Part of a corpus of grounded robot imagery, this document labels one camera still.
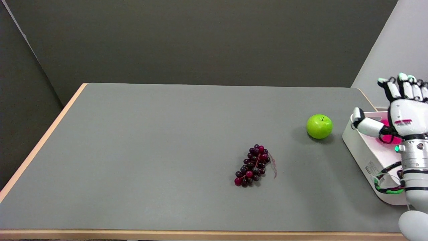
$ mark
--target green apple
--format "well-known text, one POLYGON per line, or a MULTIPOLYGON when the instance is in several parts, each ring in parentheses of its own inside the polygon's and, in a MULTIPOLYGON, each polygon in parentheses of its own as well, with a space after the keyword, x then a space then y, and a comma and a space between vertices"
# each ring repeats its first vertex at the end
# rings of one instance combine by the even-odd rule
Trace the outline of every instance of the green apple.
POLYGON ((306 123, 308 134, 315 139, 324 139, 333 130, 333 122, 323 114, 311 116, 306 123))

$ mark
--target white box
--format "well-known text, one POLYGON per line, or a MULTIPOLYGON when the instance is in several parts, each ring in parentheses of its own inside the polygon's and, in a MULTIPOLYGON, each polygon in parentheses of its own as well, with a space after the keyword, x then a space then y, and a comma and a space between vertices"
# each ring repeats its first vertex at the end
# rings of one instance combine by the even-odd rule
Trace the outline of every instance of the white box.
MULTIPOLYGON (((388 112, 364 112, 366 117, 370 117, 376 120, 387 119, 388 112)), ((374 177, 385 167, 392 165, 401 160, 401 155, 395 152, 394 144, 383 144, 378 138, 370 137, 361 134, 357 129, 352 128, 352 117, 349 120, 348 125, 343 132, 342 138, 364 173, 367 181, 370 183, 373 191, 376 195, 384 202, 391 205, 406 205, 406 196, 404 192, 401 194, 385 194, 380 193, 375 189, 374 177)), ((400 185, 397 171, 402 169, 401 166, 392 169, 389 174, 396 177, 393 178, 389 175, 385 175, 381 187, 395 187, 400 185)))

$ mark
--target gray table surface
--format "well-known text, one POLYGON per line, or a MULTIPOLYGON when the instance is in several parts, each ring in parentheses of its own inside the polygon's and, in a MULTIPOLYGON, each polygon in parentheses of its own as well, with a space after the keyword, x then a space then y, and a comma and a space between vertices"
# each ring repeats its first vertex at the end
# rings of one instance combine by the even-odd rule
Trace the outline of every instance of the gray table surface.
POLYGON ((1 229, 399 232, 342 141, 357 89, 89 84, 0 204, 1 229), (330 137, 306 120, 328 115, 330 137), (234 185, 264 145, 258 185, 234 185))

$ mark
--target robotic hand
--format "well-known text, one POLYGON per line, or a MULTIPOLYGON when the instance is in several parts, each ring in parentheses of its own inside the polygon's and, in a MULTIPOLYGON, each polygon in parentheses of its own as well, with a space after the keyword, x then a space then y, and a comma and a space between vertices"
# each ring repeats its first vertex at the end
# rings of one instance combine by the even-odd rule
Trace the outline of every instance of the robotic hand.
POLYGON ((367 136, 392 135, 403 139, 395 149, 401 154, 401 185, 407 201, 418 211, 405 212, 398 224, 407 239, 428 240, 428 82, 400 73, 397 78, 379 78, 377 84, 390 102, 390 126, 366 118, 358 107, 354 109, 352 124, 367 136))

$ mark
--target bunch of grapes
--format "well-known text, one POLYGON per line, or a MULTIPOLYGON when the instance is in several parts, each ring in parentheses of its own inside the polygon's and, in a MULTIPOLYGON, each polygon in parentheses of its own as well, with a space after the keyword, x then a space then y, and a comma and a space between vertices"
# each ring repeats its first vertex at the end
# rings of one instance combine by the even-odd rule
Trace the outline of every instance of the bunch of grapes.
POLYGON ((235 185, 246 187, 252 185, 253 181, 259 181, 260 176, 265 173, 266 164, 271 158, 264 146, 254 145, 244 160, 244 165, 235 173, 235 185))

